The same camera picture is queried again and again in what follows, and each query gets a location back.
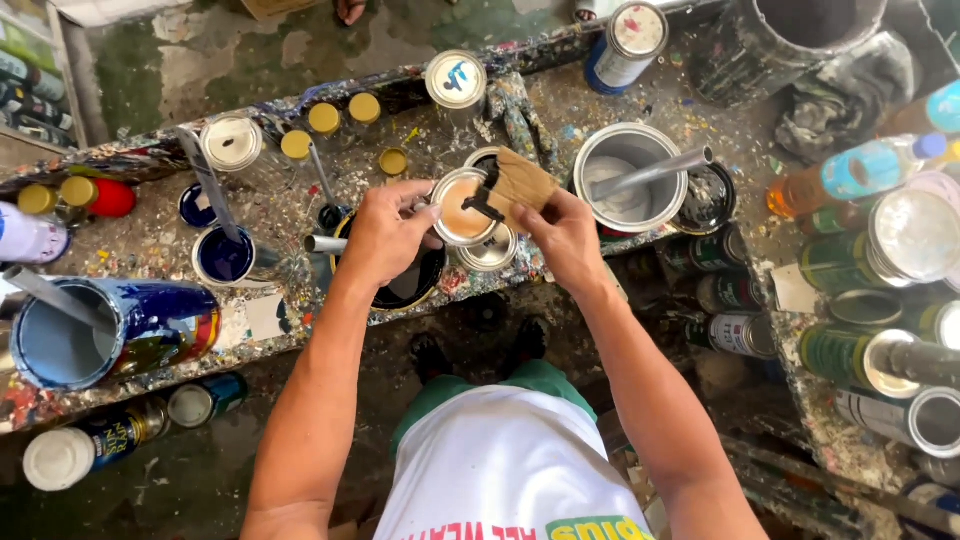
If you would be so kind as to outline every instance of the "concrete floor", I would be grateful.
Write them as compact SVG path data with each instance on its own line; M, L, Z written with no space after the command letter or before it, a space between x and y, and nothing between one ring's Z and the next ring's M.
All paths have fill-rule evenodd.
M91 143L571 22L571 0L369 0L350 28L333 0L267 22L237 4L195 0L68 32Z
M364 344L356 432L338 505L364 503L386 493L394 464L390 437L420 390L407 355L410 337L438 336L458 375L496 382L496 368L513 343L520 321L541 314L551 323L546 359L578 386L602 377L586 323L570 297L553 284L504 291L506 316L478 326L469 301L434 315L371 328ZM237 410L198 430L171 432L124 461L59 493L24 482L0 487L4 537L39 540L221 540L235 537L246 508L256 445L296 354L247 366L252 394ZM9 436L3 441L9 442ZM11 462L18 463L15 455Z

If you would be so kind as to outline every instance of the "white cap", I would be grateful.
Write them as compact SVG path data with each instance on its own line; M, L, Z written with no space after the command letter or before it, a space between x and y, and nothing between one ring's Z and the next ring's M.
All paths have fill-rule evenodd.
M84 479L96 450L90 436L76 428L59 428L31 441L23 455L23 472L36 489L61 491Z

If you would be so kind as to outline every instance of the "cloth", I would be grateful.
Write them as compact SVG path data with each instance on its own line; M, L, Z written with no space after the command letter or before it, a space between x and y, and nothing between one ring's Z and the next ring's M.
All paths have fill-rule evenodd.
M858 146L913 100L920 84L915 70L902 37L878 33L790 87L794 107L780 118L774 139L807 164Z
M570 384L564 372L553 367L549 362L543 360L523 362L507 380L500 384L536 390L548 396L565 399L583 409L593 422L597 421L597 415L593 412L593 408L587 403L587 400L580 395L573 384ZM448 400L479 387L470 384L462 377L452 375L440 375L428 382L414 398L410 407L407 408L403 418L400 419L400 425L394 431L394 437L391 440L390 458L396 458L396 449L399 447L403 435L421 418Z
M500 384L460 393L406 431L373 540L654 537L585 408Z

